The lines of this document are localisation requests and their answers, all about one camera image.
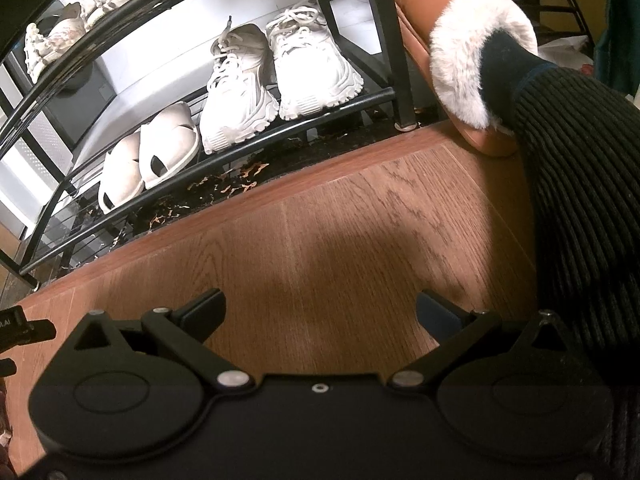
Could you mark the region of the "white slipper left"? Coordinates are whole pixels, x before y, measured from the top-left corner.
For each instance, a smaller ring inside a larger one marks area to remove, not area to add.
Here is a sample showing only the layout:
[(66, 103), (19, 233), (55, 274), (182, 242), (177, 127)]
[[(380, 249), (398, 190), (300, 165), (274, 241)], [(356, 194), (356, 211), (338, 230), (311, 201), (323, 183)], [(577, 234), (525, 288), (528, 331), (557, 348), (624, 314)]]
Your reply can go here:
[(143, 192), (139, 153), (140, 132), (136, 131), (120, 140), (106, 154), (98, 193), (98, 202), (104, 214)]

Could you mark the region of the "black knit trouser leg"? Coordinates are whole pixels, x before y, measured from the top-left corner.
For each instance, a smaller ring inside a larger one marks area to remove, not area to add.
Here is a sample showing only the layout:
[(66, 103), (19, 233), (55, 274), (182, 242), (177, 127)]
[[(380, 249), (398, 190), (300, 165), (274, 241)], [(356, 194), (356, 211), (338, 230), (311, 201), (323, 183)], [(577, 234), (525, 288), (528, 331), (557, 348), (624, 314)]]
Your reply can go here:
[(532, 199), (538, 298), (565, 373), (612, 391), (599, 455), (639, 474), (639, 112), (620, 93), (527, 52), (480, 50), (480, 96), (513, 132)]

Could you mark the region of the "black metal shoe rack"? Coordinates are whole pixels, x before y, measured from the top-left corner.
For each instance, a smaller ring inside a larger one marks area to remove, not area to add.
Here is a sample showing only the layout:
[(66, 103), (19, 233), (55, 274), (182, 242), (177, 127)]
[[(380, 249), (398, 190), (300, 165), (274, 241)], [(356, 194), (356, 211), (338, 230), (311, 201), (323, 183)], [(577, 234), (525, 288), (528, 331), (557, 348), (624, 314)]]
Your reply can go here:
[[(212, 80), (144, 115), (63, 174), (40, 209), (23, 257), (3, 255), (2, 266), (38, 288), (35, 269), (97, 232), (113, 229), (139, 208), (235, 159), (344, 116), (390, 103), (398, 130), (416, 128), (394, 0), (369, 2), (385, 56), (382, 62), (338, 31), (328, 0), (305, 0), (280, 12), (269, 23), (260, 62), (251, 70), (240, 69), (246, 43), (229, 24), (215, 46), (219, 53)], [(116, 146), (128, 136), (170, 139), (165, 125), (179, 112), (186, 112), (189, 120), (177, 129), (193, 134), (194, 143), (178, 170), (151, 155), (141, 166), (151, 183), (106, 214), (82, 222), (90, 208), (111, 201), (108, 195), (88, 200), (87, 194), (101, 183)]]

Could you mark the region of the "beige patterned sneaker left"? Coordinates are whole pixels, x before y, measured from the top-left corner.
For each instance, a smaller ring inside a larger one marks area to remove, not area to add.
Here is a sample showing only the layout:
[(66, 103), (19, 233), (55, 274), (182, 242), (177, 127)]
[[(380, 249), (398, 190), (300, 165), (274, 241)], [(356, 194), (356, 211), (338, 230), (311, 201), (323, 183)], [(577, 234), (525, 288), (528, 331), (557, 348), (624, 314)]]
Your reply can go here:
[(25, 63), (28, 76), (35, 84), (42, 72), (76, 42), (85, 36), (86, 26), (81, 4), (66, 4), (48, 36), (44, 36), (35, 23), (30, 23), (25, 32)]

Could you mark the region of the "brown fur-lined slipper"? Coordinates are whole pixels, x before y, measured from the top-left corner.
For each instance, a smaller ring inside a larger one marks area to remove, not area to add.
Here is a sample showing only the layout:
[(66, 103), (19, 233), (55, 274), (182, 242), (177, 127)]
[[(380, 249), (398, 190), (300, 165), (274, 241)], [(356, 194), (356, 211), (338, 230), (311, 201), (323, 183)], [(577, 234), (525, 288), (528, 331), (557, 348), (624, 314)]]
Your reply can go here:
[(394, 0), (402, 42), (457, 132), (472, 148), (506, 157), (518, 147), (480, 96), (480, 55), (494, 32), (538, 53), (533, 25), (512, 0)]

